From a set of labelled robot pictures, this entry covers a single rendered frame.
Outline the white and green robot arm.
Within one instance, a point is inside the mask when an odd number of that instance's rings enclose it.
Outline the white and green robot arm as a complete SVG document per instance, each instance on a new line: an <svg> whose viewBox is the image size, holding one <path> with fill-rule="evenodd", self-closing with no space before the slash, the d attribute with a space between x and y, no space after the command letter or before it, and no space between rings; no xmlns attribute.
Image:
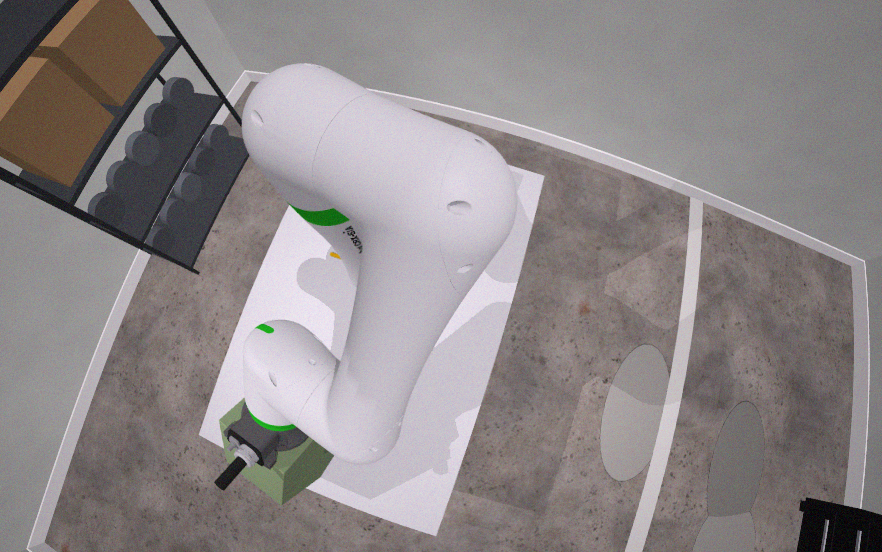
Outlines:
<svg viewBox="0 0 882 552"><path fill-rule="evenodd" d="M221 490L308 437L347 463L385 457L429 355L517 211L511 170L486 140L320 65L265 76L242 135L357 288L341 361L293 321L247 336L241 418L223 431L236 459L214 482Z"/></svg>

